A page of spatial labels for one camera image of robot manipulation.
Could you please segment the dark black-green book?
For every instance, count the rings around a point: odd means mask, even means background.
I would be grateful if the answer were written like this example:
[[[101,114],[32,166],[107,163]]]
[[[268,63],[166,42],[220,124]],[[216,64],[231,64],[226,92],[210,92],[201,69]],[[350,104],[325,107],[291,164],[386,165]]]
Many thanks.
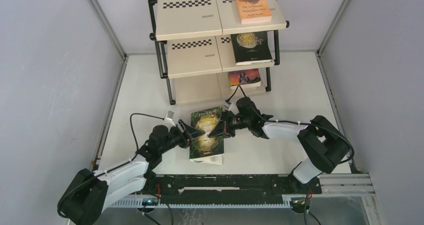
[[[237,66],[272,62],[267,31],[230,35],[235,64]]]

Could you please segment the orange paperback book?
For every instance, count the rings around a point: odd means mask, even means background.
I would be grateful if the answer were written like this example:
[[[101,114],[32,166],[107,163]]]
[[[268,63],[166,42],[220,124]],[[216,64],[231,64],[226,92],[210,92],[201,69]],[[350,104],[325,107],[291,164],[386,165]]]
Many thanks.
[[[267,0],[235,0],[241,24],[268,23],[272,20]]]

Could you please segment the green garden cover book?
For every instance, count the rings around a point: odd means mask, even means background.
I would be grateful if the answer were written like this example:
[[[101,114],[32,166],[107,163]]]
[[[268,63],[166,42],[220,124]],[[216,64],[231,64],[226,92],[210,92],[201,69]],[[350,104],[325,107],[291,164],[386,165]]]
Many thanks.
[[[195,138],[189,147],[189,160],[191,162],[223,164],[224,139],[221,136],[209,137],[209,134],[218,125],[222,111],[221,106],[216,106],[191,113],[191,126],[204,132],[203,135]]]

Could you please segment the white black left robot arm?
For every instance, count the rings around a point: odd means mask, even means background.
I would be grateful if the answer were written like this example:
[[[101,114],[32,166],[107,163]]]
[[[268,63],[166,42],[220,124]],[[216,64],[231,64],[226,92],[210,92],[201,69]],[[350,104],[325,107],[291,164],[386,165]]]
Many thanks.
[[[128,160],[104,170],[80,170],[57,203],[58,215],[76,225],[92,225],[106,208],[125,196],[153,192],[157,185],[153,169],[162,162],[162,155],[175,147],[185,149],[203,135],[205,131],[182,120],[171,128],[155,126]]]

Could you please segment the Jane Eyre blue book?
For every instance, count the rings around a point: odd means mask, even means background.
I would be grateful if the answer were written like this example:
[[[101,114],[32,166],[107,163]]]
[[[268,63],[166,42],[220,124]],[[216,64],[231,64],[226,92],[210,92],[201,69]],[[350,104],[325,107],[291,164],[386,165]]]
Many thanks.
[[[261,75],[258,68],[230,71],[228,73],[231,90],[235,90],[238,85],[243,89],[256,88],[262,85]]]

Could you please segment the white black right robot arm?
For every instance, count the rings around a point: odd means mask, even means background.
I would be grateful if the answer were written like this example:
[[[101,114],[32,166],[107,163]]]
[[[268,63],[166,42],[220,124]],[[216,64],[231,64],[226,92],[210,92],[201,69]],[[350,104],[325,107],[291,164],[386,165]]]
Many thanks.
[[[349,162],[346,156],[355,153],[347,138],[322,115],[310,122],[274,119],[261,113],[249,97],[240,98],[235,106],[238,113],[224,110],[208,137],[233,138],[237,130],[248,129],[257,138],[299,143],[307,158],[289,174],[289,188],[295,193],[302,193],[317,176],[330,174],[338,165]]]

